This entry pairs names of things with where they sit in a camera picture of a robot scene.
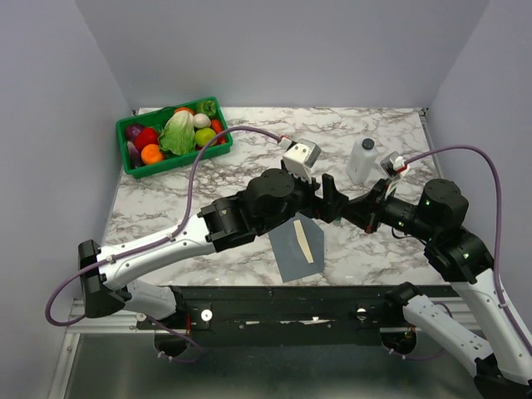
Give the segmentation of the beige letter paper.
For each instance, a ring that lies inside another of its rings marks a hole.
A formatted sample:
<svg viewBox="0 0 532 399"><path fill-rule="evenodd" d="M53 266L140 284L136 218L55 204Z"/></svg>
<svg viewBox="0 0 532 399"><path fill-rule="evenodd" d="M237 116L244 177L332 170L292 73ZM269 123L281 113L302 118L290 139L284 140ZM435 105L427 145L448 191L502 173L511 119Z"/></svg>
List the beige letter paper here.
<svg viewBox="0 0 532 399"><path fill-rule="evenodd" d="M306 259L308 264L313 264L314 259L313 259L312 250L310 249L307 236L305 234L301 220L300 219L294 220L293 227L294 227L296 239L298 241L298 245L303 253L304 258Z"/></svg>

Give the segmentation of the grey envelope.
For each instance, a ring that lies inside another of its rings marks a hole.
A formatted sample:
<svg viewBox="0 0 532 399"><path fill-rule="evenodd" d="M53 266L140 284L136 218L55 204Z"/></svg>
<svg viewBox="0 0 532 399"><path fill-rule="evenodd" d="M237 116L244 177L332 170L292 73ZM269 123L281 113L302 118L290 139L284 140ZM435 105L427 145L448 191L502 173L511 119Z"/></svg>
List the grey envelope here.
<svg viewBox="0 0 532 399"><path fill-rule="evenodd" d="M312 250L314 263L308 264L298 245L293 221L300 219ZM322 273L325 268L323 230L310 218L296 214L268 233L274 257L284 283Z"/></svg>

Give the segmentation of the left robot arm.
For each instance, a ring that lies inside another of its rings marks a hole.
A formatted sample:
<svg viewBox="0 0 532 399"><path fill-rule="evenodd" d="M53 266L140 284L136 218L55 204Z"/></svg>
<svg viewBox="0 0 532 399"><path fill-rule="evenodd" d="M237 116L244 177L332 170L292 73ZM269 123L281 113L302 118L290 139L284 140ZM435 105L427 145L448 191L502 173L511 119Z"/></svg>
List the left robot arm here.
<svg viewBox="0 0 532 399"><path fill-rule="evenodd" d="M286 170L268 169L244 190L215 200L178 226L117 246L100 247L81 277L85 315L103 318L127 310L143 313L166 328L176 328L184 307L170 287L141 277L179 261L249 244L302 214L333 222L347 204L334 178L304 181Z"/></svg>

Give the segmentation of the white plastic bottle black cap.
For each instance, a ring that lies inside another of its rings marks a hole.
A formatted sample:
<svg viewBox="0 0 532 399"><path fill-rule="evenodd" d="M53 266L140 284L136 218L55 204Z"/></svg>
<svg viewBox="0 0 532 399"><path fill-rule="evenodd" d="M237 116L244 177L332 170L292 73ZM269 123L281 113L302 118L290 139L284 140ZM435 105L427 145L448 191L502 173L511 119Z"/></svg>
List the white plastic bottle black cap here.
<svg viewBox="0 0 532 399"><path fill-rule="evenodd" d="M363 184L369 176L378 157L376 143L372 138L361 137L352 147L346 172L355 185Z"/></svg>

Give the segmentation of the orange carrot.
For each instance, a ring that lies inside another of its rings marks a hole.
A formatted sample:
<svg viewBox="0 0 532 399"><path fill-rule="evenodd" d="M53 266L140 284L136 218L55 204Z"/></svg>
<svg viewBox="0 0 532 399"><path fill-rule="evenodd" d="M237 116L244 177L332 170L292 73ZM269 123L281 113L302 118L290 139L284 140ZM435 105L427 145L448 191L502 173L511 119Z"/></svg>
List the orange carrot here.
<svg viewBox="0 0 532 399"><path fill-rule="evenodd" d="M216 120L216 119L213 119L211 121L211 129L216 133L216 134L219 134L224 128L221 124L221 122L219 120ZM227 141L227 137L225 135L221 136L218 138L218 140L216 141L216 144L217 145L222 145L222 144L226 144L228 141Z"/></svg>

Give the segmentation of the green apple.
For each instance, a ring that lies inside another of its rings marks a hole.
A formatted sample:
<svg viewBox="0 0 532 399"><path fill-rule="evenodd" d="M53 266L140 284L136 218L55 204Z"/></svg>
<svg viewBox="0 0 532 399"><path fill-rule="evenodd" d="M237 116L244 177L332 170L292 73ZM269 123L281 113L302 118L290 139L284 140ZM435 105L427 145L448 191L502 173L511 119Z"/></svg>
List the green apple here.
<svg viewBox="0 0 532 399"><path fill-rule="evenodd" d="M209 127L198 129L195 132L195 142L199 148L204 148L215 137L216 132Z"/></svg>

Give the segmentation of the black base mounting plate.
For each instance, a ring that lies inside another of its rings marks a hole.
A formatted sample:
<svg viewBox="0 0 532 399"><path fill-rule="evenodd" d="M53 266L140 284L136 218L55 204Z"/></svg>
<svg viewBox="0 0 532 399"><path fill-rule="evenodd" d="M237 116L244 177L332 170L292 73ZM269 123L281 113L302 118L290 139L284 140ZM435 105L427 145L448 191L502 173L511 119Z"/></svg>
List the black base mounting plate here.
<svg viewBox="0 0 532 399"><path fill-rule="evenodd" d="M415 346L399 308L403 286L177 287L161 322L202 348Z"/></svg>

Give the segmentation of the green bell pepper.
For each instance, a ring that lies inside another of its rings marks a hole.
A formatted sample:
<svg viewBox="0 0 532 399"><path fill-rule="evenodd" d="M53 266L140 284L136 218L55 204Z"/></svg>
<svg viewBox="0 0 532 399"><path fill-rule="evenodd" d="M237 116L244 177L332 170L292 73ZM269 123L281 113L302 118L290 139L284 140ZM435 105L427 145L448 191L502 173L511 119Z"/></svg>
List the green bell pepper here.
<svg viewBox="0 0 532 399"><path fill-rule="evenodd" d="M218 107L216 102L212 99L199 101L196 104L196 112L207 115L210 119L214 119L217 115Z"/></svg>

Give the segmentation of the green lettuce leaf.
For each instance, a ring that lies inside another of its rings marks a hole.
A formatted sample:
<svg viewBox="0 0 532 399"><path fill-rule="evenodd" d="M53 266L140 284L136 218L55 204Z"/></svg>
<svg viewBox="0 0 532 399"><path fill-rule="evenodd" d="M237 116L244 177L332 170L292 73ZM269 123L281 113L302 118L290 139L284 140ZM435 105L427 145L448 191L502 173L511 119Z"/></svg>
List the green lettuce leaf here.
<svg viewBox="0 0 532 399"><path fill-rule="evenodd" d="M164 153L172 156L192 152L195 149L193 115L188 111L175 112L160 133L159 145Z"/></svg>

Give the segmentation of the green plastic vegetable bin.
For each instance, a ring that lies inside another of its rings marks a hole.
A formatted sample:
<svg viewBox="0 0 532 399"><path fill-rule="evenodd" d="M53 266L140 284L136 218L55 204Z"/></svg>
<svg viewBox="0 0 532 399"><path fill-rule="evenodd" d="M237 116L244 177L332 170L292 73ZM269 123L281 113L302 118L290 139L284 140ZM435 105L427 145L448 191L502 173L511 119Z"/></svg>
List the green plastic vegetable bin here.
<svg viewBox="0 0 532 399"><path fill-rule="evenodd" d="M224 118L224 114L219 106L219 102L215 96L208 96L199 100L186 102L176 106L167 106L159 110L148 111L145 114L141 114L140 112L138 112L136 116L130 116L125 119L118 120L116 122L116 134L117 140L119 142L121 159L125 173L133 176L136 179L141 179L146 176L155 175L167 170L191 165L199 152L198 150L193 150L191 153L182 156L171 155L166 160L163 160L160 163L154 165L134 168L129 155L129 149L126 139L126 128L131 124L139 123L144 127L150 127L157 130L158 132L161 132L164 128L165 123L173 116L174 109L180 107L187 107L190 108L192 111L197 111L197 105L200 102L204 101L211 101L213 103L214 109L216 111L216 113L214 114L214 119L219 122L221 127L227 129L228 125Z"/></svg>

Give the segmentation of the orange fruit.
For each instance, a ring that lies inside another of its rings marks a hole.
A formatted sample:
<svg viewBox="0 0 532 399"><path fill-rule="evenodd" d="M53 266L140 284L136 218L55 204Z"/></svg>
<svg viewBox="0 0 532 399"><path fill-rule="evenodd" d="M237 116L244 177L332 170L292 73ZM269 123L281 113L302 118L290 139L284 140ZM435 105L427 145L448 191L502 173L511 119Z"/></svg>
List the orange fruit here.
<svg viewBox="0 0 532 399"><path fill-rule="evenodd" d="M153 165L165 160L165 155L156 144L146 145L140 153L144 165Z"/></svg>

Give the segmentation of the red tomato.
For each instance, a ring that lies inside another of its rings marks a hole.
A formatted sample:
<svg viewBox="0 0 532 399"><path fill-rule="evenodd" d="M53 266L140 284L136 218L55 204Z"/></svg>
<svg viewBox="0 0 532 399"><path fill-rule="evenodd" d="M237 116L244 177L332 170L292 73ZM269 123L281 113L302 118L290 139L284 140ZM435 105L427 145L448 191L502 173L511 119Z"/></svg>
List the red tomato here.
<svg viewBox="0 0 532 399"><path fill-rule="evenodd" d="M146 127L143 129L140 134L133 141L135 148L142 152L145 147L148 145L158 145L159 144L159 133L151 127Z"/></svg>

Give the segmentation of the purple eggplant slice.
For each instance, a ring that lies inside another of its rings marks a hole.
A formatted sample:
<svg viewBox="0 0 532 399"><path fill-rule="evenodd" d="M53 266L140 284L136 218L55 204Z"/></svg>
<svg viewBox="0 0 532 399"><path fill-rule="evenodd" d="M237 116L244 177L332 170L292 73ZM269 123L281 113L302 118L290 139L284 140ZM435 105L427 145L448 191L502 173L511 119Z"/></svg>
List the purple eggplant slice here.
<svg viewBox="0 0 532 399"><path fill-rule="evenodd" d="M131 142L127 142L128 156L132 169L140 168L144 165L141 159L140 152L136 149L135 145Z"/></svg>

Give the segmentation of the purple onion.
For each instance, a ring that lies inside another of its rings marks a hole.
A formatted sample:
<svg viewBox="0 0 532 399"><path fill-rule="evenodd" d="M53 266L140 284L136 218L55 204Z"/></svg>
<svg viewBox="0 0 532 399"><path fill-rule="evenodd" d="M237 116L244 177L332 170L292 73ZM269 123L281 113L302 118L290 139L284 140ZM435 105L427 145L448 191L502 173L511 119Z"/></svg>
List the purple onion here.
<svg viewBox="0 0 532 399"><path fill-rule="evenodd" d="M125 129L126 139L130 142L134 142L144 129L145 127L139 123L132 123L128 125Z"/></svg>

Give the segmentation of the aluminium frame rail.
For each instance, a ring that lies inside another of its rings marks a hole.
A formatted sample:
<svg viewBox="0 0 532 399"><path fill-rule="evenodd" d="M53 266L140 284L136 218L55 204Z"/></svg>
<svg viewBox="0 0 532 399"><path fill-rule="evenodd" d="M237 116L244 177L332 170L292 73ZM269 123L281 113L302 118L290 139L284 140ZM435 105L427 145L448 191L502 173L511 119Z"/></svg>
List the aluminium frame rail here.
<svg viewBox="0 0 532 399"><path fill-rule="evenodd" d="M74 365L76 350L82 335L132 335L152 334L148 330L137 327L136 315L127 311L119 311L114 315L103 318L84 318L79 323L66 327L59 352L48 398L65 398L71 371Z"/></svg>

